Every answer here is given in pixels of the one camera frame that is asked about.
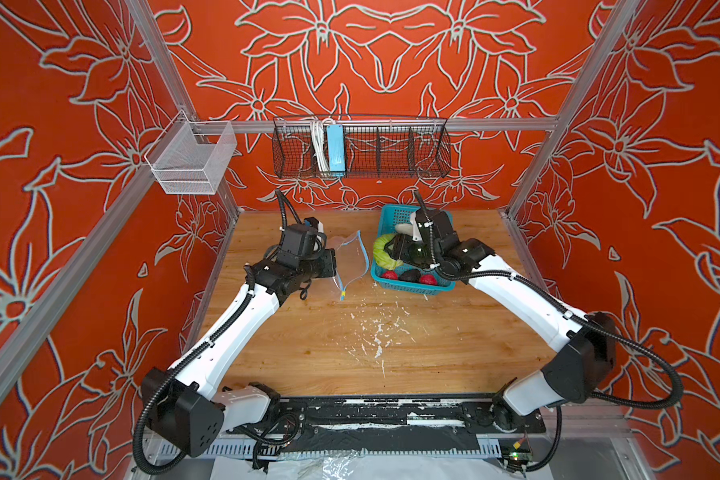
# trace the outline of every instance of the orange floral wallpaper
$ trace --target orange floral wallpaper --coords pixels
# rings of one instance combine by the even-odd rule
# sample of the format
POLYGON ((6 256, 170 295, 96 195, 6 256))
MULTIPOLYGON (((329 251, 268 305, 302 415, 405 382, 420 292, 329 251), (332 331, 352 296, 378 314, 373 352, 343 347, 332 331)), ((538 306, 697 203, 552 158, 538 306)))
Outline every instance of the orange floral wallpaper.
POLYGON ((122 478, 139 385, 179 357, 229 224, 151 187, 0 407, 0 478, 122 478))
MULTIPOLYGON (((376 113, 555 116, 615 0, 380 2, 150 0, 203 119, 376 113)), ((276 208, 279 186, 307 207, 409 199, 504 206, 543 132, 456 134, 454 169, 431 180, 279 180, 265 134, 240 136, 227 180, 241 206, 276 208)))
MULTIPOLYGON (((555 293, 682 375, 679 405, 627 412, 656 476, 720 478, 720 1, 642 2, 518 220, 555 293)), ((607 391, 669 391, 619 358, 607 391)))
MULTIPOLYGON (((176 113, 124 3, 84 4, 0 0, 0 347, 176 113)), ((122 476, 229 224, 151 188, 1 406, 0 478, 122 476)))

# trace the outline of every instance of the wood grain surface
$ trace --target wood grain surface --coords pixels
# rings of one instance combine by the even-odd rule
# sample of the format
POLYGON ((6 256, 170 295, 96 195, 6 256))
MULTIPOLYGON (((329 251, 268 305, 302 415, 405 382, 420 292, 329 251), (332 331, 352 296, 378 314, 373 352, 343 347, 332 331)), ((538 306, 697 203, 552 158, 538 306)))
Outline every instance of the wood grain surface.
MULTIPOLYGON (((498 212, 452 213, 462 240, 482 240, 523 272, 498 212)), ((378 211, 309 215, 324 223, 328 237, 360 230, 372 255, 378 211)), ((201 334, 232 302, 244 280, 242 265, 278 242, 279 225, 279 213, 240 216, 201 334)), ((381 288, 368 273, 350 285, 344 301, 326 290, 315 288, 306 301, 291 295, 251 338, 223 385, 256 381, 290 396, 495 392, 552 357, 524 322, 463 283, 425 298, 381 288)))

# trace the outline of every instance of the white cable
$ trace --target white cable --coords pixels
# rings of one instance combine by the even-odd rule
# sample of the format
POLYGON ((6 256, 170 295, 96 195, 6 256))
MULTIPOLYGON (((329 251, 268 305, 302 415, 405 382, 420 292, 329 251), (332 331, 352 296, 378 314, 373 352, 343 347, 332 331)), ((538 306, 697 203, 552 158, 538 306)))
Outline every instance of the white cable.
POLYGON ((315 147, 315 157, 317 157, 317 168, 319 168, 321 172, 327 172, 330 170, 330 167, 328 166, 326 155, 322 150, 325 144, 326 131, 320 120, 312 120, 310 129, 312 130, 312 146, 315 147))

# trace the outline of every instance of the red strawberry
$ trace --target red strawberry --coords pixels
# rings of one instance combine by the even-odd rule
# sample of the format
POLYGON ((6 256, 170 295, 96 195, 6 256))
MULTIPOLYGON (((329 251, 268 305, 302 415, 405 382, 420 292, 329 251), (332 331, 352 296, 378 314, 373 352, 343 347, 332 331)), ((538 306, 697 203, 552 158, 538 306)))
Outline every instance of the red strawberry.
POLYGON ((419 283, 423 283, 425 285, 437 285, 438 279, 434 278, 434 275, 422 275, 422 278, 418 279, 419 283))

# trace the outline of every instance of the blue plastic basket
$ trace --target blue plastic basket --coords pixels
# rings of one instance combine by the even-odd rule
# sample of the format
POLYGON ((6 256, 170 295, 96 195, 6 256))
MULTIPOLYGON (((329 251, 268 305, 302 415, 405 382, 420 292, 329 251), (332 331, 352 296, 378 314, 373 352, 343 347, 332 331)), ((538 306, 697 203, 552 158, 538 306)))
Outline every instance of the blue plastic basket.
MULTIPOLYGON (((385 205, 382 208, 382 218, 378 222, 378 234, 376 235, 376 237, 378 238, 384 234, 393 234, 394 226, 397 224, 410 224, 411 213, 415 212, 416 210, 418 210, 418 206, 385 205)), ((448 217, 452 220, 453 216, 448 212, 446 213, 448 214, 448 217)), ((402 274, 403 272, 413 268, 415 267, 410 265, 403 265, 394 269, 394 272, 398 274, 398 276, 400 276, 400 274, 402 274)), ((434 271, 426 271, 426 274, 434 275, 434 278, 438 281, 437 285, 425 285, 423 283, 388 280, 382 278, 382 274, 384 274, 384 272, 386 272, 386 270, 381 268, 379 265, 376 265, 376 260, 373 260, 371 263, 371 276, 374 280, 376 280, 376 282, 378 282, 379 285, 383 286, 384 288, 389 288, 390 290, 421 293, 423 295, 437 295, 441 292, 449 292, 455 287, 455 284, 453 282, 444 280, 440 275, 437 274, 437 272, 434 271)))

